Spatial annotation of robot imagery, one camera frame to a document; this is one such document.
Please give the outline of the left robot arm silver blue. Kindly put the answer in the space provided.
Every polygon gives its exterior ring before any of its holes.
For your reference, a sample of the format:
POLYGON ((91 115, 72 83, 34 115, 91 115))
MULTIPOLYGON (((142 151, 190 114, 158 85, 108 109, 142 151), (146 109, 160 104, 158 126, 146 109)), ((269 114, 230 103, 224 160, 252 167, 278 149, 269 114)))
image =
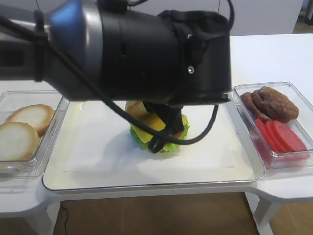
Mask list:
POLYGON ((71 101, 100 100, 137 127, 153 129, 116 101, 141 101, 165 123, 183 129, 186 105, 229 101, 230 31, 235 20, 212 11, 134 11, 140 1, 70 0, 33 22, 0 11, 0 77, 46 82, 71 101))

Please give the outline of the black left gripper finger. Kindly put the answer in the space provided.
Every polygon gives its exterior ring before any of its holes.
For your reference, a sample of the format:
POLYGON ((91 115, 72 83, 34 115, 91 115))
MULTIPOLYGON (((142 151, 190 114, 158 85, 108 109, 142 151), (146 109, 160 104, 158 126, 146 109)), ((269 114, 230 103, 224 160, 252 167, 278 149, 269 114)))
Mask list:
POLYGON ((184 131, 181 114, 182 106, 170 107, 166 104, 153 104, 147 101, 144 101, 143 105, 146 111, 156 114, 165 123, 165 127, 170 129, 171 134, 184 131))

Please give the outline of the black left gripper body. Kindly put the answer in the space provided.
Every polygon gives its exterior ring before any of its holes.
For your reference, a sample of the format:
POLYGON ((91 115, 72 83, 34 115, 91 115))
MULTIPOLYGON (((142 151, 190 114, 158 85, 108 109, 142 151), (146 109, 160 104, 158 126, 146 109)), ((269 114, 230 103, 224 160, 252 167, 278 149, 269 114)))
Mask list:
POLYGON ((99 87, 114 100, 215 105, 231 90, 229 22, 216 12, 101 12, 99 87))

